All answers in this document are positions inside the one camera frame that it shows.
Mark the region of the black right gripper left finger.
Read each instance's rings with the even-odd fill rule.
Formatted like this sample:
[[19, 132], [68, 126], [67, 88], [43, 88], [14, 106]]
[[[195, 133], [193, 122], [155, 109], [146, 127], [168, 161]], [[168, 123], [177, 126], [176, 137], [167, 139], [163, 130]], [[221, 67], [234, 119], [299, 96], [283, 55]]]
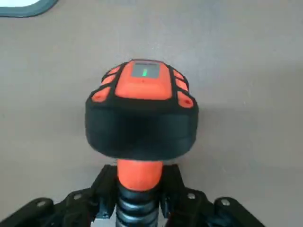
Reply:
[[105, 165], [92, 186], [69, 193], [59, 203], [36, 198], [1, 221], [2, 227], [89, 227], [109, 219], [116, 206], [117, 167]]

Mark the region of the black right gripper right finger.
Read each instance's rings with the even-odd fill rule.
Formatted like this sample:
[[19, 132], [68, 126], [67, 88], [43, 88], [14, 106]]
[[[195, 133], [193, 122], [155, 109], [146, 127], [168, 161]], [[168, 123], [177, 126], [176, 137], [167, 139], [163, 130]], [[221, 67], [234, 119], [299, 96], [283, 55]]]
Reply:
[[242, 204], [231, 197], [211, 202], [206, 194], [184, 185], [178, 165], [164, 166], [160, 207], [167, 227], [262, 227]]

